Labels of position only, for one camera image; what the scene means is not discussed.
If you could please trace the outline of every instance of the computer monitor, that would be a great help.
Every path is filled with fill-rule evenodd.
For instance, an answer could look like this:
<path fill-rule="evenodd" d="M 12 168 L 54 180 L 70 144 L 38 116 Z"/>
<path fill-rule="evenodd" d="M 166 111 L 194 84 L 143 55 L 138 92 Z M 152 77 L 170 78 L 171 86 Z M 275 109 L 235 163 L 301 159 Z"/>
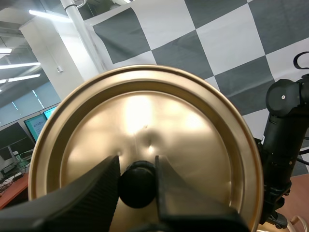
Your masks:
<path fill-rule="evenodd" d="M 45 114 L 41 114 L 41 115 L 32 117 L 32 118 L 24 121 L 24 123 L 27 126 L 32 138 L 35 141 L 38 140 L 39 134 L 41 133 L 41 130 L 43 129 L 43 126 L 44 126 L 46 121 L 47 121 L 47 118 L 46 118 Z"/>
<path fill-rule="evenodd" d="M 54 107 L 54 108 L 51 108 L 51 109 L 46 110 L 46 111 L 44 112 L 44 114 L 45 114 L 45 116 L 46 116 L 47 119 L 50 118 L 50 116 L 52 115 L 52 113 L 55 111 L 56 108 L 57 108 L 57 107 Z"/>
<path fill-rule="evenodd" d="M 33 147 L 33 141 L 18 122 L 0 130 L 0 171 L 9 171 L 16 164 L 14 155 Z"/>
<path fill-rule="evenodd" d="M 0 149 L 28 137 L 18 122 L 0 130 Z"/>

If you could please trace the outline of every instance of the black knob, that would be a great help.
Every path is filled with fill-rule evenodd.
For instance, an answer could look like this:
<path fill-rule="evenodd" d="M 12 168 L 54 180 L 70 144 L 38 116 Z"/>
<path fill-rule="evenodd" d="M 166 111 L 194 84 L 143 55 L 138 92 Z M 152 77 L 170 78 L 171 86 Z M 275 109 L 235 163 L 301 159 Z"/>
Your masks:
<path fill-rule="evenodd" d="M 121 200 L 132 208 L 143 208 L 155 198 L 155 167 L 147 161 L 132 163 L 118 182 Z"/>

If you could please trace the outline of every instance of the ceiling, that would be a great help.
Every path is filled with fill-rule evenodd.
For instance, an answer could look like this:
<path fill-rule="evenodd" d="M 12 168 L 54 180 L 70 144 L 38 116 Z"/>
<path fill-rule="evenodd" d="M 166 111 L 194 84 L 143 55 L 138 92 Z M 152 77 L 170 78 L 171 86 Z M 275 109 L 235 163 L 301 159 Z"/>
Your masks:
<path fill-rule="evenodd" d="M 116 0 L 88 0 L 79 8 L 84 20 L 109 11 Z M 31 47 L 19 28 L 33 18 L 29 10 L 53 11 L 66 15 L 60 0 L 0 0 L 0 48 L 12 48 L 9 55 L 0 55 L 0 65 L 37 62 Z M 0 84 L 0 107 L 16 100 L 32 89 L 48 82 L 40 66 L 0 70 L 0 80 L 41 73 L 40 77 Z"/>

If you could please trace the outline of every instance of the monitor screen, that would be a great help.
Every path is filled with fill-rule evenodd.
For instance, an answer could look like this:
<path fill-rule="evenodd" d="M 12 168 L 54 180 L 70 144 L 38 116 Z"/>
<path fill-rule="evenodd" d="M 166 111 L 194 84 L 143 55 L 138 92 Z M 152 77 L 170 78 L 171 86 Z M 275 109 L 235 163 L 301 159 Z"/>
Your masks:
<path fill-rule="evenodd" d="M 51 108 L 51 109 L 46 110 L 46 111 L 44 112 L 44 114 L 45 114 L 45 116 L 47 117 L 47 119 L 50 118 L 50 116 L 52 115 L 53 111 L 55 111 L 56 108 L 57 108 L 57 107 L 54 107 L 54 108 Z"/>
<path fill-rule="evenodd" d="M 43 129 L 45 122 L 47 121 L 46 116 L 44 114 L 35 116 L 33 118 L 27 119 L 24 121 L 27 126 L 31 136 L 35 141 L 38 140 L 39 134 Z"/>
<path fill-rule="evenodd" d="M 18 122 L 0 130 L 0 149 L 28 137 Z"/>

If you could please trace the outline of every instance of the pipe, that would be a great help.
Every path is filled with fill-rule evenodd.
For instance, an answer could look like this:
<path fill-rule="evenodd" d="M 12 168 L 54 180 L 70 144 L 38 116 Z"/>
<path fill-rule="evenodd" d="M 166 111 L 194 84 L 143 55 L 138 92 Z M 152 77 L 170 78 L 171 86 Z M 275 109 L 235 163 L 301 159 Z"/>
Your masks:
<path fill-rule="evenodd" d="M 103 61 L 101 60 L 96 51 L 96 48 L 90 38 L 89 32 L 87 31 L 87 28 L 84 24 L 84 20 L 79 13 L 74 0 L 61 0 L 61 3 L 65 11 L 67 12 L 69 18 L 72 20 L 73 25 L 75 26 L 79 37 L 81 38 L 81 41 L 85 46 L 86 51 L 90 55 L 95 67 L 98 70 L 98 73 L 101 74 L 107 71 L 107 68 L 105 67 Z"/>

